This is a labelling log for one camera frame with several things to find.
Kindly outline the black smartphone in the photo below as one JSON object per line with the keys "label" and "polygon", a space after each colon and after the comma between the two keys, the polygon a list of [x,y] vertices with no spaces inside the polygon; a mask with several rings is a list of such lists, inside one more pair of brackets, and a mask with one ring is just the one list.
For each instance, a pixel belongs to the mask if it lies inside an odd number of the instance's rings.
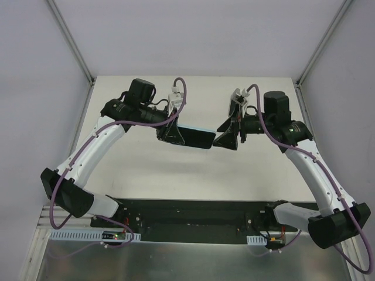
{"label": "black smartphone", "polygon": [[190,129],[179,129],[179,131],[185,140],[184,146],[191,148],[210,149],[216,137],[213,133]]}

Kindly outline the light blue phone case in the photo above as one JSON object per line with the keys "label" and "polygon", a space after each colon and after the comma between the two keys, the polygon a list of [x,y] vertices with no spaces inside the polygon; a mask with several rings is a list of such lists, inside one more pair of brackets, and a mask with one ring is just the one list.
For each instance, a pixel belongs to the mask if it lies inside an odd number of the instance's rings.
{"label": "light blue phone case", "polygon": [[201,131],[201,132],[208,132],[208,133],[213,133],[216,134],[216,131],[210,130],[210,129],[205,129],[205,128],[197,128],[197,127],[192,127],[192,126],[187,126],[187,125],[178,125],[179,129],[190,129],[190,130],[195,130],[195,131]]}

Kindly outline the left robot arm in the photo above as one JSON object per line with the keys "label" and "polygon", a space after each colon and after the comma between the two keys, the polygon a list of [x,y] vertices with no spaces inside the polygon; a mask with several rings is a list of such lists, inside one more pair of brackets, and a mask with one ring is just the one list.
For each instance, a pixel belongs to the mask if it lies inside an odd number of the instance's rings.
{"label": "left robot arm", "polygon": [[40,177],[52,205],[58,205],[76,218],[91,214],[121,220],[125,208],[118,200],[86,191],[84,187],[99,161],[130,127],[158,129],[177,120],[186,104],[186,89],[173,85],[169,105],[164,110],[152,107],[155,94],[154,84],[134,79],[119,98],[105,104],[84,142],[57,168],[44,169]]}

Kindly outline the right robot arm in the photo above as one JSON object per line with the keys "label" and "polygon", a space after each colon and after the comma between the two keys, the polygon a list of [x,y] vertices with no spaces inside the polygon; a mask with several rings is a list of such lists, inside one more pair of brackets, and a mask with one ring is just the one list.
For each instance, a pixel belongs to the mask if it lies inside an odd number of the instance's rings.
{"label": "right robot arm", "polygon": [[289,98],[282,91],[264,94],[264,110],[247,113],[249,92],[235,89],[227,120],[213,146],[237,150],[247,135],[268,133],[280,151],[294,164],[313,194],[318,210],[298,207],[279,200],[266,206],[266,225],[288,225],[306,231],[322,249],[360,234],[371,211],[357,203],[338,183],[325,162],[320,160],[316,143],[307,126],[291,118]]}

